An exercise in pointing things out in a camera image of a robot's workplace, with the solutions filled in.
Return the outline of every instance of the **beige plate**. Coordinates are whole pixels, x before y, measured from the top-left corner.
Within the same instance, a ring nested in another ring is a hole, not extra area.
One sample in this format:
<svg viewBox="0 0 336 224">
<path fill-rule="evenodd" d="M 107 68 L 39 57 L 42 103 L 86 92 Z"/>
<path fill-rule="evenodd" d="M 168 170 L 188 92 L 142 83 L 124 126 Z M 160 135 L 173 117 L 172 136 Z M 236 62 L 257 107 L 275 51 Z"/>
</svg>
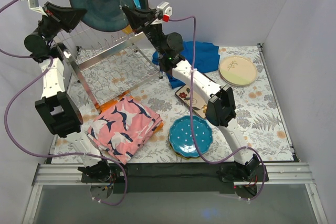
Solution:
<svg viewBox="0 0 336 224">
<path fill-rule="evenodd" d="M 249 59 L 230 56 L 219 64 L 219 74 L 229 84 L 244 87 L 257 79 L 258 70 Z"/>
</svg>

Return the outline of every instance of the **dish rack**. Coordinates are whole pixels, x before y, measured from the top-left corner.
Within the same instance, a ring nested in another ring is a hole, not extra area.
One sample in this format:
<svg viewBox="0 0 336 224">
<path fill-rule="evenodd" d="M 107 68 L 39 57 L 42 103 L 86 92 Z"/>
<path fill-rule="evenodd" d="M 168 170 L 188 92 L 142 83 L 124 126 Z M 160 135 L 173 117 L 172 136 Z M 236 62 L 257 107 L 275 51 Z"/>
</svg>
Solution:
<svg viewBox="0 0 336 224">
<path fill-rule="evenodd" d="M 157 77 L 159 68 L 136 45 L 144 38 L 144 33 L 103 33 L 81 22 L 69 34 L 60 32 L 55 42 L 101 113 L 111 100 Z"/>
</svg>

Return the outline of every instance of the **glass panel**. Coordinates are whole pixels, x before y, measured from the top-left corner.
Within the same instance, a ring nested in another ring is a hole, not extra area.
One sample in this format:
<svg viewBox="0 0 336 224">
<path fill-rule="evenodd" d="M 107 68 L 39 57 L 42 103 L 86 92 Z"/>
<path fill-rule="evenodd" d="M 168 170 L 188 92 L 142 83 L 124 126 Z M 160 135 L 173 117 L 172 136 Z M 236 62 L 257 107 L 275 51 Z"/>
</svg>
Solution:
<svg viewBox="0 0 336 224">
<path fill-rule="evenodd" d="M 44 186 L 35 220 L 37 224 L 317 223 L 305 185 L 265 185 L 250 204 L 215 192 L 131 193 L 117 207 L 91 200 L 90 186 Z"/>
</svg>

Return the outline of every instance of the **polka dot plate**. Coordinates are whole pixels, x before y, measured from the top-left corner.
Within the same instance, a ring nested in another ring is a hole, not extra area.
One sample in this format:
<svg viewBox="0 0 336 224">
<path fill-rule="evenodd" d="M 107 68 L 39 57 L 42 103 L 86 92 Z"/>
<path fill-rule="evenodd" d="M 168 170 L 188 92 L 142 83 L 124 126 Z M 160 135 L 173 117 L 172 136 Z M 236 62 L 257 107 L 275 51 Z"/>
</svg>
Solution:
<svg viewBox="0 0 336 224">
<path fill-rule="evenodd" d="M 199 150 L 204 154 L 213 142 L 212 129 L 205 120 L 198 116 L 193 117 L 193 122 Z M 173 123 L 169 130 L 169 142 L 173 150 L 183 157 L 199 157 L 191 135 L 189 115 L 183 116 Z"/>
</svg>

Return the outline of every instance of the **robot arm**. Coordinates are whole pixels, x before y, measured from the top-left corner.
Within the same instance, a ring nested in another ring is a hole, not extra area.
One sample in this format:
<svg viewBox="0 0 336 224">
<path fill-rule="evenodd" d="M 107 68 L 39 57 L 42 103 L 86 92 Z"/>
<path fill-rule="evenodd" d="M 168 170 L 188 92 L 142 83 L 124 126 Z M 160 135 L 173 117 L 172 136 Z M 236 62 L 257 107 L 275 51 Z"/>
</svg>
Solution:
<svg viewBox="0 0 336 224">
<path fill-rule="evenodd" d="M 50 59 L 39 64 L 42 72 L 48 68 Z M 82 116 L 71 98 L 65 92 L 63 80 L 64 66 L 59 58 L 53 60 L 49 71 L 43 76 L 43 93 L 41 100 L 35 102 L 35 107 L 52 132 L 64 137 L 76 152 L 100 155 L 100 152 L 90 143 L 82 130 Z M 58 107 L 61 111 L 53 113 Z M 81 156 L 84 167 L 96 165 L 100 158 Z"/>
<path fill-rule="evenodd" d="M 156 9 L 150 10 L 131 10 L 127 7 L 122 9 L 133 31 L 144 32 L 159 53 L 160 69 L 184 83 L 190 83 L 192 67 L 180 54 L 183 50 L 182 36 L 178 33 L 165 35 L 159 22 L 169 20 L 172 13 L 169 4 L 163 2 Z M 246 146 L 235 119 L 236 106 L 232 88 L 221 87 L 194 71 L 194 89 L 207 102 L 206 118 L 219 128 L 231 150 L 234 152 Z M 234 159 L 240 176 L 251 178 L 255 175 L 260 160 L 251 150 L 241 150 L 234 155 Z"/>
<path fill-rule="evenodd" d="M 49 2 L 40 7 L 38 0 L 28 0 L 31 10 L 42 14 L 38 27 L 25 38 L 24 44 L 31 57 L 39 63 L 43 71 L 43 93 L 35 102 L 35 108 L 53 135 L 66 139 L 80 153 L 91 153 L 100 156 L 88 136 L 82 130 L 83 119 L 79 109 L 66 93 L 63 79 L 63 58 L 56 46 L 52 46 L 53 38 L 63 29 L 71 32 L 87 12 L 85 9 L 60 7 Z M 100 181 L 106 181 L 111 170 L 107 161 L 98 157 L 80 156 L 84 167 L 78 169 Z"/>
<path fill-rule="evenodd" d="M 189 64 L 189 62 L 186 60 L 180 61 L 176 65 L 176 67 L 173 68 L 173 77 L 183 81 L 184 83 L 190 83 L 191 65 Z M 204 101 L 209 102 L 209 100 L 214 97 L 215 94 L 219 93 L 220 90 L 228 92 L 228 90 L 231 90 L 231 88 L 228 85 L 221 87 L 219 84 L 214 83 L 213 81 L 206 78 L 200 72 L 194 71 L 194 90 L 202 97 Z M 209 114 L 209 112 L 207 114 L 206 116 L 209 120 L 211 115 Z M 227 126 L 218 125 L 218 123 L 215 122 L 214 119 L 210 119 L 209 121 L 219 128 L 232 151 L 235 151 L 240 147 L 246 146 L 244 137 L 241 131 L 238 129 L 236 119 L 231 119 L 228 122 Z M 248 149 L 241 150 L 234 155 L 235 161 L 242 165 L 245 165 L 246 162 L 249 162 L 251 160 L 251 157 L 253 157 L 253 152 Z"/>
</svg>

